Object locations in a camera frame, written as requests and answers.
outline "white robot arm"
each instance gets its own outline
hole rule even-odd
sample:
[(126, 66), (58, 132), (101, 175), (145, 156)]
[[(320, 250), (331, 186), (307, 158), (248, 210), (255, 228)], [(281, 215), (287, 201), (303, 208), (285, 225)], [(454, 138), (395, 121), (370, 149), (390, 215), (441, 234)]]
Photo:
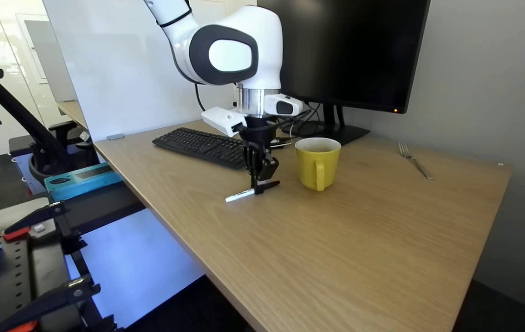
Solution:
[(237, 83), (239, 110), (263, 118), (294, 116), (301, 103), (276, 94), (281, 68), (281, 24), (266, 9), (244, 5), (200, 25), (185, 0), (145, 0), (163, 29), (180, 73), (193, 83)]

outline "yellow mug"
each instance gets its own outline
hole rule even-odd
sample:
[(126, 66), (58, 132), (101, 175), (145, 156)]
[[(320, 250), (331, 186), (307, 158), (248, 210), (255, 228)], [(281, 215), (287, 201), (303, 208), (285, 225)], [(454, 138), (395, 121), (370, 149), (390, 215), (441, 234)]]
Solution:
[(300, 182), (314, 191), (323, 191), (333, 180), (340, 143), (331, 138), (312, 136), (294, 143)]

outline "wooden desk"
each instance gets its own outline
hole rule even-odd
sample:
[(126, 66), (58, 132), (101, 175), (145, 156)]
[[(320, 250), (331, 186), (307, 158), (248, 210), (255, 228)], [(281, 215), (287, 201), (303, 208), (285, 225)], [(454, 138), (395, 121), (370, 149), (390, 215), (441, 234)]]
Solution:
[(69, 116), (73, 121), (77, 121), (78, 125), (82, 127), (88, 127), (84, 118), (82, 118), (82, 112), (78, 108), (78, 103), (77, 99), (69, 99), (69, 101), (60, 101), (56, 103), (56, 107), (60, 108), (60, 112), (64, 112), (66, 116)]
[(246, 173), (156, 149), (161, 132), (97, 149), (257, 330), (451, 330), (510, 177), (412, 149), (425, 180), (370, 134), (344, 145), (323, 193), (283, 149), (279, 186), (224, 202)]

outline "keyboard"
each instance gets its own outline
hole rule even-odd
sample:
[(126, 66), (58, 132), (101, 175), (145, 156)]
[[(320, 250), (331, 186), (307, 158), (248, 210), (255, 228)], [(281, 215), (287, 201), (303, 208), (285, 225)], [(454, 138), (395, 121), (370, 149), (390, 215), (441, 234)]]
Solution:
[(156, 147), (213, 162), (224, 167), (241, 169), (242, 160), (242, 140), (178, 127), (152, 140)]

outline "computer monitor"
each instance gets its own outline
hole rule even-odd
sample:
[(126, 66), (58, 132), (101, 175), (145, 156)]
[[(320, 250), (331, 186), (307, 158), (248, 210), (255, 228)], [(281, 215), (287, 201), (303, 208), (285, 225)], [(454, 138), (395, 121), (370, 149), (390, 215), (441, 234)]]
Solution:
[(257, 0), (283, 27), (281, 92), (322, 103), (300, 136), (353, 140), (342, 107), (405, 112), (428, 0)]

